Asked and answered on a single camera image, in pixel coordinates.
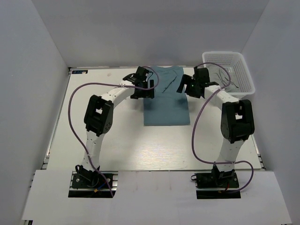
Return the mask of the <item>blue t-shirt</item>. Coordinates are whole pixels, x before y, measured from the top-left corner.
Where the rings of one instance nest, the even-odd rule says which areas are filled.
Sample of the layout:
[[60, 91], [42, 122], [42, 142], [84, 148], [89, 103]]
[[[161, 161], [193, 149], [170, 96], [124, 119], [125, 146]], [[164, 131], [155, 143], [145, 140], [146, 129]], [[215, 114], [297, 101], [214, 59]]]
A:
[[154, 98], [143, 100], [144, 126], [190, 125], [188, 100], [185, 93], [178, 93], [184, 70], [182, 67], [153, 66], [151, 80], [159, 84], [154, 89]]

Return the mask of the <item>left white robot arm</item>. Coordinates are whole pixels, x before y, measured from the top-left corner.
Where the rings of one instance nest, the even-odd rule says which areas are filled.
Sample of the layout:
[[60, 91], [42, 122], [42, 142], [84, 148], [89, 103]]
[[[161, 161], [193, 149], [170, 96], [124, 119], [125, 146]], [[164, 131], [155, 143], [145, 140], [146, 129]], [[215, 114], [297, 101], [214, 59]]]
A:
[[123, 100], [154, 98], [154, 80], [148, 77], [152, 72], [138, 67], [136, 72], [125, 76], [121, 83], [101, 96], [90, 97], [84, 116], [87, 131], [86, 149], [81, 165], [76, 168], [83, 175], [83, 182], [94, 187], [99, 182], [99, 155], [105, 134], [113, 125], [113, 111]]

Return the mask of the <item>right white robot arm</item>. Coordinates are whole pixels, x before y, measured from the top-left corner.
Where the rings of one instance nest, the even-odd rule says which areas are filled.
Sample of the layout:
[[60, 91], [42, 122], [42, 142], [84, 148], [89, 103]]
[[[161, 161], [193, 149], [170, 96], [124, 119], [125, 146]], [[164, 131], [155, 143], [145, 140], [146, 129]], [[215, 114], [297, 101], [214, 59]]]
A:
[[221, 110], [220, 130], [223, 143], [219, 156], [213, 166], [212, 183], [224, 186], [234, 173], [237, 155], [244, 142], [254, 133], [255, 124], [252, 104], [249, 100], [240, 100], [225, 91], [217, 82], [210, 80], [209, 70], [205, 67], [194, 68], [194, 75], [183, 75], [178, 93], [185, 92], [194, 98], [204, 98], [204, 106], [212, 103]]

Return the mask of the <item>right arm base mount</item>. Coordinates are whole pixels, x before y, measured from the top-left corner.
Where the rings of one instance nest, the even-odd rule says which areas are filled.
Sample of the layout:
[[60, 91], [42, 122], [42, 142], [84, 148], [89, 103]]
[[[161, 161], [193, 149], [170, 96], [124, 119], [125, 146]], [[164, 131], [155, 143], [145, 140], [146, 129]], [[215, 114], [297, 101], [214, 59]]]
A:
[[195, 173], [191, 176], [195, 182], [197, 200], [240, 199], [237, 175], [215, 181], [211, 173]]

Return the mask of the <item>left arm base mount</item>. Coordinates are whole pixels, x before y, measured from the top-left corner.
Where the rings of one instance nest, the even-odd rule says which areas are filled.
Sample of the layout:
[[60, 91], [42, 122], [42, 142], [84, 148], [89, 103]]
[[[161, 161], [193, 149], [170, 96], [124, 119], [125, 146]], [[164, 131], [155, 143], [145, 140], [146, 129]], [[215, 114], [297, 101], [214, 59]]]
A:
[[82, 165], [76, 165], [72, 172], [69, 198], [113, 198], [118, 184], [117, 172], [88, 171]]

